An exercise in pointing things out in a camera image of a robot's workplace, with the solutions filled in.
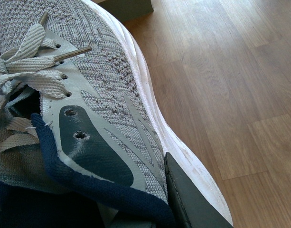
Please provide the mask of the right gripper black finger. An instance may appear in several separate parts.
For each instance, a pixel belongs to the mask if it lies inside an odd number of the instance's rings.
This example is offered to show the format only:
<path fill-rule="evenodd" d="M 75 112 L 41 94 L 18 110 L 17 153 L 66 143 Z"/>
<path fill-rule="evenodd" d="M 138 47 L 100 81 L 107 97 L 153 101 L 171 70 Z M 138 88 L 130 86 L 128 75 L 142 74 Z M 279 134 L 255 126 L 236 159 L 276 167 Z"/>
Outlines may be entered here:
<path fill-rule="evenodd" d="M 231 228 L 168 152 L 164 159 L 169 205 L 178 228 Z"/>

